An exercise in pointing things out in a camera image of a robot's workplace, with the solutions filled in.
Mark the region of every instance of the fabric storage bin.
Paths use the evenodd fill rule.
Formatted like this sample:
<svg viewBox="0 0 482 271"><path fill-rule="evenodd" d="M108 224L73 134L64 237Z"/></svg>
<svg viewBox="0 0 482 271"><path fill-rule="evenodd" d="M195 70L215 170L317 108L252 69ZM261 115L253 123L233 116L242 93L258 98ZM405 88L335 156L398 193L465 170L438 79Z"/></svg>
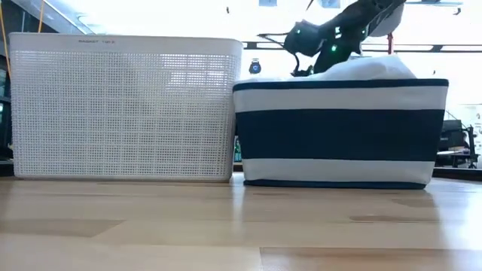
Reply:
<svg viewBox="0 0 482 271"><path fill-rule="evenodd" d="M447 90L444 79L239 82L245 184L423 189Z"/></svg>

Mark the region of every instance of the wooden tabletop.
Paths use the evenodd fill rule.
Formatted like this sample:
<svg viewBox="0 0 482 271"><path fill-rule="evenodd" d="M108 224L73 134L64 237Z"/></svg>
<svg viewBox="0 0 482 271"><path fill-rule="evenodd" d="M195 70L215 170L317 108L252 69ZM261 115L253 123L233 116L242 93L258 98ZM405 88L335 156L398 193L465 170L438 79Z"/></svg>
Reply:
<svg viewBox="0 0 482 271"><path fill-rule="evenodd" d="M0 181L1 271L481 271L482 186Z"/></svg>

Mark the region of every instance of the robotic arm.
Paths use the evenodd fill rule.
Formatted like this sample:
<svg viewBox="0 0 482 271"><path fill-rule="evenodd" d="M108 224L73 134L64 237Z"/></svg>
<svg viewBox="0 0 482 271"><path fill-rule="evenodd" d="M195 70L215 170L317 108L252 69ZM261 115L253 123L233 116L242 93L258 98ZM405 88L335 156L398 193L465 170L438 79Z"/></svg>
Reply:
<svg viewBox="0 0 482 271"><path fill-rule="evenodd" d="M291 54L315 56L313 70L293 72L307 76L325 72L333 65L347 61L352 52L361 54L361 43L368 37L393 32L401 22L407 0L358 0L328 22L317 26L303 20L286 35L283 47Z"/></svg>

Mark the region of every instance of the navy blue stripe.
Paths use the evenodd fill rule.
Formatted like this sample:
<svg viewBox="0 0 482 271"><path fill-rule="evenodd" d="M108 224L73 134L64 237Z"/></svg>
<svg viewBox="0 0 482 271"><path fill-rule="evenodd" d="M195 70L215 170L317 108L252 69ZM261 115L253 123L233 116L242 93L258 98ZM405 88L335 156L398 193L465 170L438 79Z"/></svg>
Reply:
<svg viewBox="0 0 482 271"><path fill-rule="evenodd" d="M267 187L308 187L308 188L349 188L349 189L403 189L420 190L426 184L394 181L276 181L255 180L244 181L244 185L267 186Z"/></svg>
<svg viewBox="0 0 482 271"><path fill-rule="evenodd" d="M444 110L236 113L243 159L435 161Z"/></svg>
<svg viewBox="0 0 482 271"><path fill-rule="evenodd" d="M447 79L380 79L353 81L286 81L240 83L233 87L238 90L290 90L290 89L340 89L379 87L448 87Z"/></svg>

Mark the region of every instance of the perforated basket wall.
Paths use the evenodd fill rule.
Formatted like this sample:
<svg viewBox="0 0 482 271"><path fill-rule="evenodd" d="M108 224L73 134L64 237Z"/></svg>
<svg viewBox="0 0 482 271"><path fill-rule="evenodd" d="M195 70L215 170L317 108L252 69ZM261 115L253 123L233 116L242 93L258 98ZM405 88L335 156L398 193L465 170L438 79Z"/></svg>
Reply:
<svg viewBox="0 0 482 271"><path fill-rule="evenodd" d="M222 181L243 45L11 35L15 175Z"/></svg>

